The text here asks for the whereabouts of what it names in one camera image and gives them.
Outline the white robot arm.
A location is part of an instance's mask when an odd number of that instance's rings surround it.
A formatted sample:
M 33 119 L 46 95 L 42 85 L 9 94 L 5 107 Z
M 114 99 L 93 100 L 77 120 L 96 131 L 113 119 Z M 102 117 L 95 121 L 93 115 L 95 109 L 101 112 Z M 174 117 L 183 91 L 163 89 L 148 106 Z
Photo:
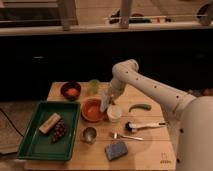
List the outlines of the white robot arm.
M 115 99 L 129 84 L 180 117 L 176 171 L 213 171 L 213 96 L 195 97 L 138 73 L 130 59 L 112 67 L 108 92 Z

